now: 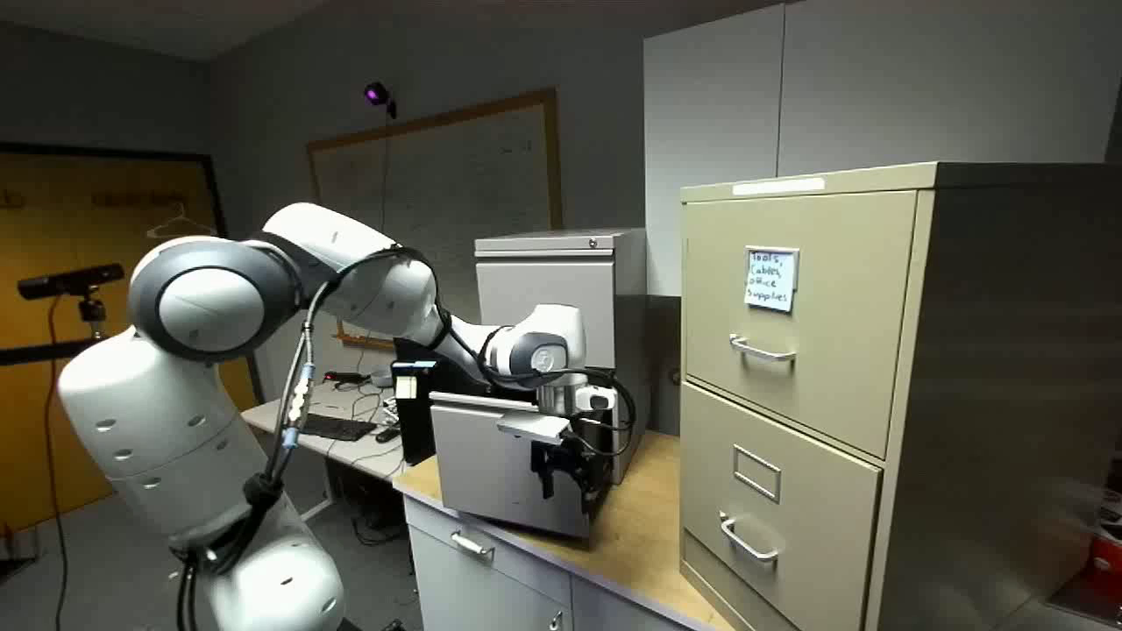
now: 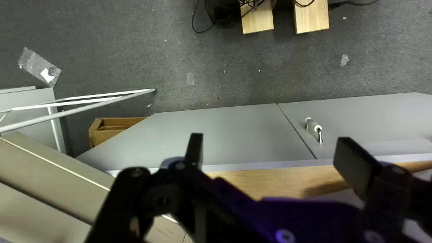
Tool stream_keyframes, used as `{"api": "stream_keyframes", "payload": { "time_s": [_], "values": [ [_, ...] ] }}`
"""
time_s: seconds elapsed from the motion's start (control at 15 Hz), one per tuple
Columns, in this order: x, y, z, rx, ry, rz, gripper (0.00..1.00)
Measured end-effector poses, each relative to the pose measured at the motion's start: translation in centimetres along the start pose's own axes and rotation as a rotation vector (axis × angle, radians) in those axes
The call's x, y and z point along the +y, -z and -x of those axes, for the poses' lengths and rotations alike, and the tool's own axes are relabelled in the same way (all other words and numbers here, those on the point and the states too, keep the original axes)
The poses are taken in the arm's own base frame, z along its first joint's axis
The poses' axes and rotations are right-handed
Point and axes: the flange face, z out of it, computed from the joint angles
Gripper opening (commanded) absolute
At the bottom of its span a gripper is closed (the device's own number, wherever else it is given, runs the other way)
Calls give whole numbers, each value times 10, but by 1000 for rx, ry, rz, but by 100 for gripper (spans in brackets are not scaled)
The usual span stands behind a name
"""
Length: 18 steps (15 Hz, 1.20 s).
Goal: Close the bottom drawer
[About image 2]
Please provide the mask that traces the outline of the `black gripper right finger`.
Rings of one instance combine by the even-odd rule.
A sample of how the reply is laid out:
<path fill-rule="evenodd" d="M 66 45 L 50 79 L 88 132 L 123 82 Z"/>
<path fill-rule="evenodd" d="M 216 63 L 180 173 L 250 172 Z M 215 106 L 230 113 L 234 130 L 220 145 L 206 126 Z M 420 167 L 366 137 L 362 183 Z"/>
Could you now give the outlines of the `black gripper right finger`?
<path fill-rule="evenodd" d="M 362 243 L 419 243 L 404 233 L 412 221 L 432 237 L 432 183 L 396 164 L 380 163 L 354 140 L 336 142 L 334 168 L 363 202 L 354 223 Z"/>

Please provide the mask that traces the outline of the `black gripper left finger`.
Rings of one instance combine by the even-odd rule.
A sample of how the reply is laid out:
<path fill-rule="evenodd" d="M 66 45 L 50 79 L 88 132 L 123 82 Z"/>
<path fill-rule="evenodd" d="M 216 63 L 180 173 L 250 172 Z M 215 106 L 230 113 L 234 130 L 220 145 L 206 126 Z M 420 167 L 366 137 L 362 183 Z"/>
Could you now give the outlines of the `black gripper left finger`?
<path fill-rule="evenodd" d="M 85 243 L 147 243 L 158 217 L 173 217 L 195 243 L 233 243 L 230 227 L 187 194 L 184 176 L 201 175 L 204 136 L 192 134 L 184 157 L 165 160 L 157 173 L 123 169 Z"/>

